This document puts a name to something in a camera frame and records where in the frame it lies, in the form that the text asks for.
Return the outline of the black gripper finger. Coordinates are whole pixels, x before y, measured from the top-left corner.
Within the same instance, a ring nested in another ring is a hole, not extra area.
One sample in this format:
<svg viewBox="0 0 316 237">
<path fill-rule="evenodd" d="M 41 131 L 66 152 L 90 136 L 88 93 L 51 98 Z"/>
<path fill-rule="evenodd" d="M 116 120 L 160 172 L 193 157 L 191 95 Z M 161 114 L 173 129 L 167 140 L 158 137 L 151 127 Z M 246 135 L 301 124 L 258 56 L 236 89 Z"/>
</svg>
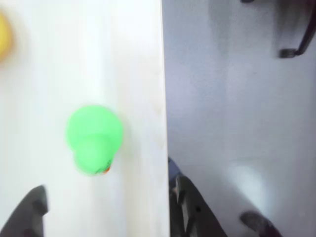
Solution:
<svg viewBox="0 0 316 237">
<path fill-rule="evenodd" d="M 44 237 L 43 217 L 48 213 L 46 189 L 31 189 L 2 227 L 2 237 Z"/>
<path fill-rule="evenodd" d="M 225 237 L 226 233 L 193 182 L 184 175 L 175 178 L 169 191 L 172 237 Z"/>
</svg>

